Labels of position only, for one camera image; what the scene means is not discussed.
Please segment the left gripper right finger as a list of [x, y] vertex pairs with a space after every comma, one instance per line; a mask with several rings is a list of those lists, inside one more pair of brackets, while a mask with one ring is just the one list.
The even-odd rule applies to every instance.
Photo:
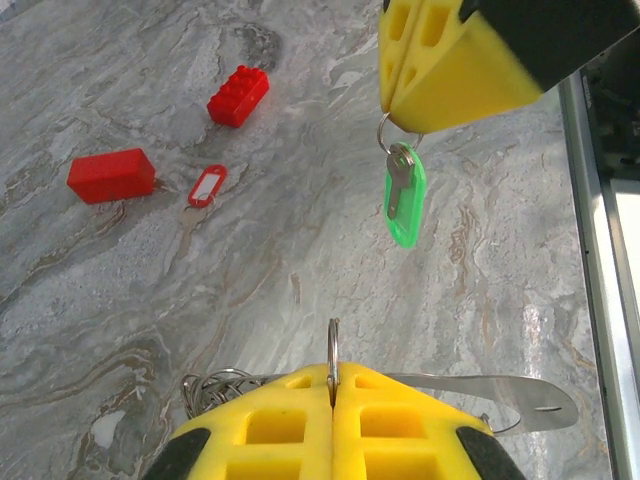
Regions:
[[522, 479], [481, 419], [356, 363], [339, 367], [335, 479]]

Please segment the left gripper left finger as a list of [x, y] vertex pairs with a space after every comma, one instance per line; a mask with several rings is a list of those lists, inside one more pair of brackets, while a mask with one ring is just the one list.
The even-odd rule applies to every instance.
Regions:
[[275, 376], [225, 372], [183, 388], [188, 420], [147, 479], [328, 479], [333, 408], [327, 367]]

